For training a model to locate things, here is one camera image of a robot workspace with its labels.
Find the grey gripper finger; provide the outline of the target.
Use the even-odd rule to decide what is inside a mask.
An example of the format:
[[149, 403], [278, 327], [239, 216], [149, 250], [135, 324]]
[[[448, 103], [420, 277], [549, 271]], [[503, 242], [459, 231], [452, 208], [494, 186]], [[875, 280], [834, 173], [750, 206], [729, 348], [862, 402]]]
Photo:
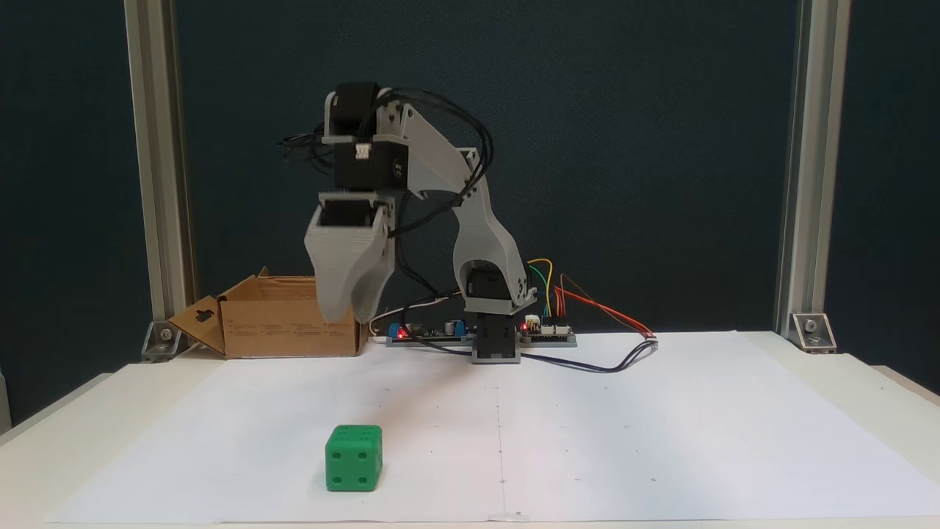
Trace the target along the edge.
[[372, 320], [386, 282], [395, 270], [395, 248], [390, 233], [396, 227], [396, 211], [380, 209], [372, 227], [355, 237], [356, 248], [360, 251], [355, 263], [355, 318], [359, 322]]
[[325, 320], [355, 315], [355, 237], [362, 230], [308, 230], [305, 247], [314, 267], [317, 301]]

